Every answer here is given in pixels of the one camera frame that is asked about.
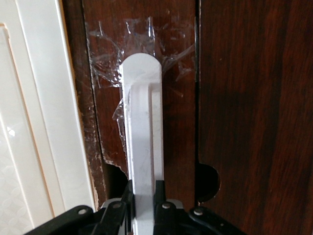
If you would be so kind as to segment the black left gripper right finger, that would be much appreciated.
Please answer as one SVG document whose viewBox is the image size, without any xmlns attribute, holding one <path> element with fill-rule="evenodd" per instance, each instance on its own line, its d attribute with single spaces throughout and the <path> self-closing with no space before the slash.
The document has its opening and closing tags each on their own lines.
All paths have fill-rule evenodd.
<svg viewBox="0 0 313 235">
<path fill-rule="evenodd" d="M 165 182 L 156 181 L 155 235 L 243 235 L 240 229 L 205 207 L 186 212 L 166 199 Z"/>
</svg>

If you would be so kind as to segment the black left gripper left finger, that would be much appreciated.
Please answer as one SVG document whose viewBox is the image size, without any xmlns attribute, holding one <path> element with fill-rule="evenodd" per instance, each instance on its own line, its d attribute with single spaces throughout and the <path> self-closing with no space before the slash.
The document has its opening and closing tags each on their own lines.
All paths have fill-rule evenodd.
<svg viewBox="0 0 313 235">
<path fill-rule="evenodd" d="M 126 235 L 130 231 L 132 181 L 122 198 L 106 202 L 97 212 L 89 206 L 76 206 L 29 231 L 28 235 Z"/>
</svg>

